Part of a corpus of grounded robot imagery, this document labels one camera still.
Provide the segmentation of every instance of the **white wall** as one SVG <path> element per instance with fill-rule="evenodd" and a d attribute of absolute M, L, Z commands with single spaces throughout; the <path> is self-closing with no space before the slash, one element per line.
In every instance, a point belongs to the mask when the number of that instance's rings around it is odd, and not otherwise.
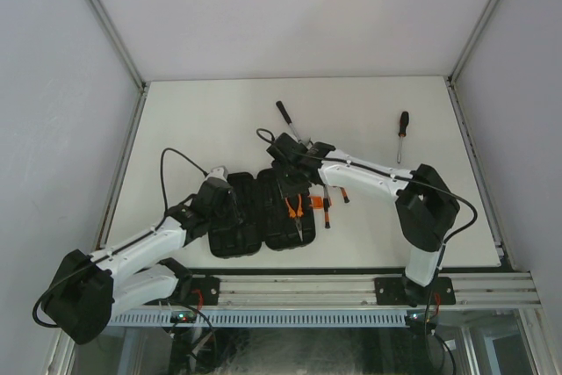
<path fill-rule="evenodd" d="M 103 0 L 148 81 L 447 75 L 486 0 Z"/>
<path fill-rule="evenodd" d="M 33 303 L 90 249 L 137 93 L 84 0 L 0 0 L 1 373 L 36 374 Z"/>
<path fill-rule="evenodd" d="M 516 261 L 559 340 L 561 75 L 561 0 L 504 0 L 458 83 Z"/>

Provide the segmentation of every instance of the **black screwdriver handle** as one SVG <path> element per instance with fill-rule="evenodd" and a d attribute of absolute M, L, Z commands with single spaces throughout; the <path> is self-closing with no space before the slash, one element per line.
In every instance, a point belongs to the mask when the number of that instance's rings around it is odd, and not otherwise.
<path fill-rule="evenodd" d="M 410 113 L 402 112 L 400 115 L 400 130 L 398 131 L 398 136 L 404 137 L 406 136 L 406 128 L 410 123 Z"/>
<path fill-rule="evenodd" d="M 283 105 L 283 102 L 279 100 L 275 103 L 275 105 L 277 106 L 277 108 L 279 109 L 281 114 L 283 115 L 283 119 L 285 119 L 285 122 L 287 122 L 287 125 L 292 125 L 292 120 L 289 117 L 289 113 L 287 113 L 287 110 L 285 110 L 285 106 Z"/>

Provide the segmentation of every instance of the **toolbox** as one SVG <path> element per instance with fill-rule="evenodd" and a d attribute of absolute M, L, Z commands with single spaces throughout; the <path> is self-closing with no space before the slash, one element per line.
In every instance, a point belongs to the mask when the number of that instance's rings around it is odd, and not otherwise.
<path fill-rule="evenodd" d="M 316 237 L 313 209 L 308 192 L 302 194 L 302 241 L 295 224 L 289 217 L 273 169 L 265 169 L 254 179 L 247 172 L 228 175 L 234 190 L 235 210 L 225 211 L 209 228 L 209 248 L 214 256 L 229 258 L 249 256 L 266 246 L 273 250 L 299 248 L 310 244 Z"/>

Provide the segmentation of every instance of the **white table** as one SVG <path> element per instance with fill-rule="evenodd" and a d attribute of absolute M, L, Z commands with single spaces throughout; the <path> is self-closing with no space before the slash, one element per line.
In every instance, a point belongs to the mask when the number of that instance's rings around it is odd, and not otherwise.
<path fill-rule="evenodd" d="M 108 244 L 148 227 L 162 216 L 160 153 L 173 147 L 206 169 L 226 165 L 230 173 L 254 176 L 270 167 L 258 127 L 289 132 L 275 106 L 283 100 L 301 136 L 336 145 L 347 153 L 397 166 L 398 118 L 410 112 L 402 166 L 427 163 L 451 191 L 470 200 L 479 220 L 449 243 L 444 266 L 500 264 L 474 181 L 458 123 L 441 77 L 302 78 L 152 83 L 113 218 Z M 171 205 L 197 192 L 202 175 L 182 158 L 165 163 Z M 321 195 L 320 187 L 313 193 Z M 304 248 L 273 251 L 265 244 L 253 256 L 213 256 L 205 237 L 173 254 L 190 268 L 374 268 L 407 263 L 404 239 L 392 202 L 348 190 L 351 202 L 331 190 L 332 228 L 316 217 L 316 239 Z M 471 213 L 461 206 L 457 226 Z"/>

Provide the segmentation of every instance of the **pliers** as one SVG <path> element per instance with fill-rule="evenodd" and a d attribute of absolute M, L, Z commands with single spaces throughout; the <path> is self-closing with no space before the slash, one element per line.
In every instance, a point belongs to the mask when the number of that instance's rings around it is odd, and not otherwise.
<path fill-rule="evenodd" d="M 291 201 L 288 198 L 285 198 L 285 203 L 287 204 L 287 208 L 289 208 L 289 218 L 295 220 L 295 226 L 297 227 L 297 231 L 299 232 L 300 241 L 303 242 L 302 222 L 300 221 L 300 218 L 305 214 L 302 211 L 302 195 L 299 194 L 298 198 L 299 205 L 297 206 L 296 210 L 292 207 Z"/>

